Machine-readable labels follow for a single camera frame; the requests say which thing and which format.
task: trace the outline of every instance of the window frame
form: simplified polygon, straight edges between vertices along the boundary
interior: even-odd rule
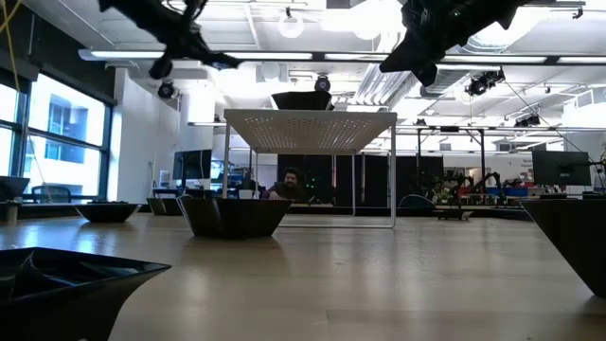
[[[82,91],[79,88],[73,87],[65,81],[59,80],[55,78],[53,75],[42,73],[43,75],[49,77],[54,81],[58,81],[61,84],[71,87],[74,90],[82,92],[84,95],[91,97],[88,93]],[[26,153],[27,153],[27,143],[28,137],[38,136],[46,138],[47,140],[61,142],[66,145],[82,147],[85,149],[91,149],[99,152],[99,176],[98,176],[98,193],[97,195],[73,195],[73,200],[106,200],[107,199],[107,186],[108,186],[108,176],[109,176],[109,160],[110,160],[110,141],[111,141],[111,133],[112,133],[112,119],[114,115],[114,104],[109,103],[106,100],[99,99],[97,97],[91,97],[93,99],[99,100],[101,103],[105,105],[105,113],[103,118],[103,132],[102,132],[102,142],[101,145],[96,145],[93,143],[88,143],[85,141],[78,140],[73,137],[63,136],[59,134],[54,134],[50,132],[45,132],[40,129],[30,128],[28,127],[29,122],[29,104],[32,96],[31,90],[33,86],[31,86],[31,81],[27,83],[27,87],[22,89],[22,92],[17,93],[17,113],[14,122],[5,121],[0,119],[0,127],[10,129],[13,132],[13,139],[11,151],[10,151],[10,161],[9,161],[9,175],[10,176],[23,176],[26,164]],[[31,193],[27,193],[23,195],[24,199],[33,199],[33,195]]]

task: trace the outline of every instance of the yellow cable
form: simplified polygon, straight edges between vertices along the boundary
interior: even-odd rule
[[[22,0],[17,0],[17,3],[15,4],[15,7],[12,9],[12,11],[10,12],[9,15],[7,15],[7,3],[5,0],[2,0],[2,5],[4,7],[4,23],[2,23],[2,25],[0,25],[0,34],[2,32],[4,32],[4,28],[9,26],[9,22],[12,19],[12,17],[15,15],[15,13],[17,12],[17,9],[19,9],[19,6],[21,6],[21,2]]]
[[[10,20],[12,19],[12,16],[19,8],[19,5],[21,5],[21,0],[17,0],[17,4],[15,5],[14,9],[12,9],[12,12],[10,13],[10,15],[8,15],[7,14],[7,0],[2,0],[2,11],[4,12],[4,24],[2,24],[2,26],[0,26],[0,34],[2,34],[2,31],[4,30],[4,28],[7,29],[7,40],[9,42],[10,64],[12,66],[12,75],[15,78],[15,87],[17,89],[17,93],[21,93],[21,87],[19,86],[19,74],[17,73],[17,64],[15,61],[15,54],[14,54],[14,51],[12,50],[12,36],[10,34],[10,25],[9,24],[10,24]],[[33,149],[34,142],[31,139],[31,136],[29,134],[27,134],[27,139],[29,140],[29,144],[31,145],[31,148]],[[38,168],[38,172],[40,173],[40,177],[42,178],[43,185],[46,187],[46,195],[48,196],[48,201],[52,204],[53,199],[52,199],[52,196],[50,195],[50,191],[48,190],[48,186],[46,184],[45,178],[42,175],[42,169],[40,168],[40,164],[38,163],[38,158],[36,157],[36,153],[34,153],[34,162],[36,163],[36,167]]]

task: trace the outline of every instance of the computer monitor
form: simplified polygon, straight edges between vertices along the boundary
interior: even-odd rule
[[[29,184],[28,178],[0,176],[0,203],[22,196],[27,184]]]
[[[211,154],[212,150],[175,153],[172,179],[182,180],[184,177],[186,180],[209,179]]]
[[[582,152],[532,152],[535,185],[591,186],[589,154]]]

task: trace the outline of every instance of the chair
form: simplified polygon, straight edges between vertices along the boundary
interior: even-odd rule
[[[31,188],[31,194],[33,194],[34,204],[51,204],[48,194],[50,194],[52,203],[71,204],[72,202],[72,192],[69,188],[62,186],[36,186]]]

